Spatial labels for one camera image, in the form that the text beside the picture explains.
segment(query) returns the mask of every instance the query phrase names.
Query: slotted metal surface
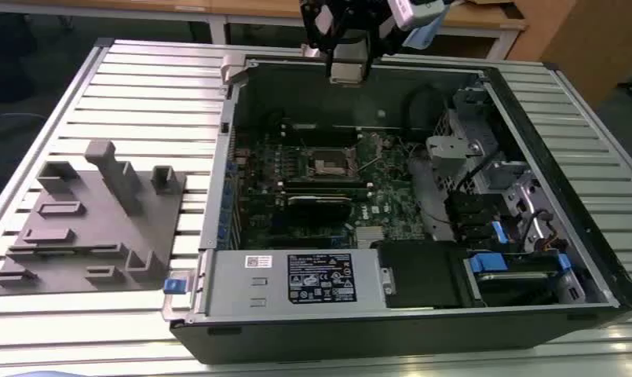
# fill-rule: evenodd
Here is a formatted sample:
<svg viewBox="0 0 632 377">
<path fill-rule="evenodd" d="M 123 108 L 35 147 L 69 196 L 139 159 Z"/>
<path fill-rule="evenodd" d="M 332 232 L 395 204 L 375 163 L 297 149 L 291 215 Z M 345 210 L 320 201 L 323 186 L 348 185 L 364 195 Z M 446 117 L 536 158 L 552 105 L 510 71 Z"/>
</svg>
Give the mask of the slotted metal surface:
<svg viewBox="0 0 632 377">
<path fill-rule="evenodd" d="M 229 50 L 299 54 L 293 49 L 139 41 L 96 48 L 51 118 L 52 131 L 43 136 L 49 141 L 35 148 L 37 158 L 25 165 L 21 184 L 0 199 L 0 266 L 37 197 L 33 175 L 41 162 L 64 159 L 89 168 L 83 147 L 89 139 L 109 138 L 136 170 L 171 164 L 188 174 L 171 268 L 195 267 L 223 99 L 219 65 Z M 416 56 L 387 60 L 490 64 Z M 629 157 L 558 74 L 533 63 L 496 66 L 632 276 Z M 532 350 L 207 366 L 169 334 L 159 314 L 163 298 L 159 291 L 0 297 L 0 376 L 35 370 L 84 375 L 293 375 L 299 370 L 313 375 L 632 376 L 632 321 L 578 331 Z M 187 308 L 188 296 L 179 296 L 173 307 Z"/>
</svg>

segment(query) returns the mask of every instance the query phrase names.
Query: warning label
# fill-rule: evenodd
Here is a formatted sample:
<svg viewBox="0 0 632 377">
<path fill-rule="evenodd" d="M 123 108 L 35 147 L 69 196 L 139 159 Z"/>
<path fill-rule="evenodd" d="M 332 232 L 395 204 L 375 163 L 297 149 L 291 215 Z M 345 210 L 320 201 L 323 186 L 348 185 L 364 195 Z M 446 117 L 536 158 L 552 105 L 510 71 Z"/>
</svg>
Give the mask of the warning label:
<svg viewBox="0 0 632 377">
<path fill-rule="evenodd" d="M 288 255 L 287 290 L 293 304 L 357 301 L 351 254 Z"/>
</svg>

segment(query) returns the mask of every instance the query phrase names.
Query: table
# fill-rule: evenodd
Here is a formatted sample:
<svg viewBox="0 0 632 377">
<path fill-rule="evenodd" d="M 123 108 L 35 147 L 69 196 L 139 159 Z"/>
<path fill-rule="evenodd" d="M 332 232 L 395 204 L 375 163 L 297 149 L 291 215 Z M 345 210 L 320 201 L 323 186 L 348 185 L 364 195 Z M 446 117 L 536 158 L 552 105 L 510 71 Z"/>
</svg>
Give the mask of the table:
<svg viewBox="0 0 632 377">
<path fill-rule="evenodd" d="M 197 263 L 223 94 L 225 53 L 299 56 L 297 49 L 100 41 L 61 97 L 0 195 L 0 267 L 32 208 L 35 176 L 47 160 L 83 159 L 89 139 L 115 142 L 136 170 L 169 164 L 188 174 L 169 263 Z M 538 63 L 399 55 L 424 64 L 493 64 L 524 107 L 565 176 L 632 278 L 632 160 L 558 71 Z M 160 291 L 0 297 L 0 376 L 35 370 L 83 375 L 434 374 L 632 377 L 632 321 L 572 333 L 530 350 L 387 357 L 296 364 L 201 365 L 160 316 Z M 172 302 L 188 307 L 188 297 Z"/>
<path fill-rule="evenodd" d="M 0 0 L 0 12 L 207 22 L 219 45 L 229 43 L 229 24 L 303 27 L 297 0 Z M 525 27 L 494 5 L 462 4 L 438 34 L 493 39 L 486 58 L 501 60 Z"/>
</svg>

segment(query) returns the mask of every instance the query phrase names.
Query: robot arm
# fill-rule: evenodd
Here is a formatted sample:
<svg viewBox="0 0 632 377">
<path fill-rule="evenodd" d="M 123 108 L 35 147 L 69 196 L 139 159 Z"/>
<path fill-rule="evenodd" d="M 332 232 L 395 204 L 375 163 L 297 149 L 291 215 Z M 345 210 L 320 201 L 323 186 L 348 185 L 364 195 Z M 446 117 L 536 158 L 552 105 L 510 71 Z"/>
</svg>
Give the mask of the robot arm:
<svg viewBox="0 0 632 377">
<path fill-rule="evenodd" d="M 429 24 L 453 0 L 301 0 L 307 44 L 325 59 L 332 83 L 360 84 L 373 59 L 399 51 L 413 28 Z"/>
</svg>

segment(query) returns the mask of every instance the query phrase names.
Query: wooden table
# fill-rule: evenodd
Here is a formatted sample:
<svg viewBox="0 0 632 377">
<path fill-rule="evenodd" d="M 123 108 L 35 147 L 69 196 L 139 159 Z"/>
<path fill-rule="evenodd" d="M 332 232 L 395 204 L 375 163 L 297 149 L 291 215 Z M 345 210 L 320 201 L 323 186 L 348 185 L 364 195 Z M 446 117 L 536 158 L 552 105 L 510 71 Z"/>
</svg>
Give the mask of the wooden table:
<svg viewBox="0 0 632 377">
<path fill-rule="evenodd" d="M 229 43 L 229 24 L 303 26 L 297 0 L 0 0 L 0 12 L 207 22 L 219 45 Z M 498 6 L 464 4 L 448 12 L 438 34 L 493 39 L 485 57 L 500 60 L 525 26 Z"/>
</svg>

